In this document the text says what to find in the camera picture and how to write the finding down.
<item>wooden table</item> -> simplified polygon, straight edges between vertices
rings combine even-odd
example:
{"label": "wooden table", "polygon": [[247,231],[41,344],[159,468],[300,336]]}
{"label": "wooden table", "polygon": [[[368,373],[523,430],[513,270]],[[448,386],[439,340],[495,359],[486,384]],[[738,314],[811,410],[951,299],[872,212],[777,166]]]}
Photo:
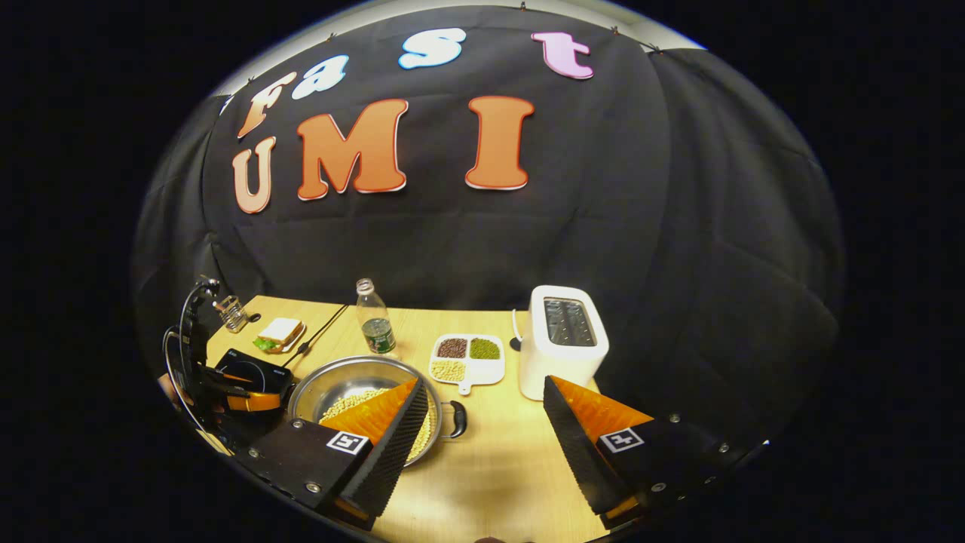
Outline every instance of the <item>wooden table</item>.
{"label": "wooden table", "polygon": [[[248,314],[261,313],[239,333],[218,330],[208,341],[207,360],[214,365],[237,349],[279,365],[291,357],[268,355],[252,344],[272,319],[301,319],[308,329],[299,343],[323,326],[340,306],[255,297]],[[520,332],[528,322],[517,311]],[[507,543],[571,543],[606,533],[590,511],[566,463],[542,402],[519,391],[519,353],[510,348],[511,312],[439,311],[389,308],[396,335],[392,352],[416,368],[435,388],[441,401],[461,402],[468,414],[466,433],[455,440],[438,440],[419,462],[406,468],[384,514],[372,533],[399,543],[472,543],[486,536]],[[495,385],[473,386],[461,396],[456,385],[428,376],[428,361],[436,338],[444,333],[491,334],[503,339],[506,376]],[[296,379],[332,360],[370,354],[350,306],[304,357],[289,368]],[[598,391],[596,383],[589,388]],[[443,433],[453,431],[452,410],[443,408]]]}

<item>plastic bottle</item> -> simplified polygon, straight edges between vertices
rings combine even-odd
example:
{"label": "plastic bottle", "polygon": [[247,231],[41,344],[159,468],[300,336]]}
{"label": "plastic bottle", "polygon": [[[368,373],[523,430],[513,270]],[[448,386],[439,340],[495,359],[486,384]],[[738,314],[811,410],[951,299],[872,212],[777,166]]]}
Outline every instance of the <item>plastic bottle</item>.
{"label": "plastic bottle", "polygon": [[375,284],[371,279],[359,279],[355,283],[355,292],[359,295],[355,312],[369,350],[379,355],[392,351],[396,348],[396,337],[392,333],[385,302],[375,293]]}

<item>stainless steel pot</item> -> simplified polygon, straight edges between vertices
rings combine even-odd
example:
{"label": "stainless steel pot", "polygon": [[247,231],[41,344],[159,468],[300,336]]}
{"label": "stainless steel pot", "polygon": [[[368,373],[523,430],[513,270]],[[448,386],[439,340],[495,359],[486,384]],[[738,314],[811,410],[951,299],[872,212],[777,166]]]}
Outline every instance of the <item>stainless steel pot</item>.
{"label": "stainless steel pot", "polygon": [[289,415],[312,422],[321,420],[328,408],[339,400],[374,388],[394,388],[412,378],[422,377],[428,391],[428,415],[432,433],[426,448],[405,465],[411,466],[432,448],[442,428],[442,405],[455,409],[455,431],[444,439],[455,439],[466,430],[466,410],[456,401],[440,402],[428,379],[415,368],[389,357],[364,356],[341,358],[329,362],[305,376],[291,392]]}

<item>glass cup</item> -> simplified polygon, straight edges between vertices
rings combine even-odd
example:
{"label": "glass cup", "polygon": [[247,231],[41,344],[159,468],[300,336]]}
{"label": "glass cup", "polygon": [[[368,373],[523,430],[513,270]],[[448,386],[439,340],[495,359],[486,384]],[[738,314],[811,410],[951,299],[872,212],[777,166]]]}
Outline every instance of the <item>glass cup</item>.
{"label": "glass cup", "polygon": [[228,329],[229,332],[238,333],[248,324],[248,314],[245,313],[244,307],[241,305],[241,301],[237,296],[228,296],[221,300],[220,307],[218,304],[214,306],[218,309],[218,314],[221,315],[221,322],[225,324],[225,328]]}

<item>white toaster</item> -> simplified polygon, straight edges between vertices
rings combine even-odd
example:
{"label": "white toaster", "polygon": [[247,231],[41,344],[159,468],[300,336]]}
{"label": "white toaster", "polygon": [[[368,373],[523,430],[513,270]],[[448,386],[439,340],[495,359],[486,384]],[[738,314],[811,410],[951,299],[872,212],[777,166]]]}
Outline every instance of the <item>white toaster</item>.
{"label": "white toaster", "polygon": [[586,386],[610,342],[590,295],[580,289],[540,285],[530,296],[530,326],[522,339],[519,388],[542,401],[547,375]]}

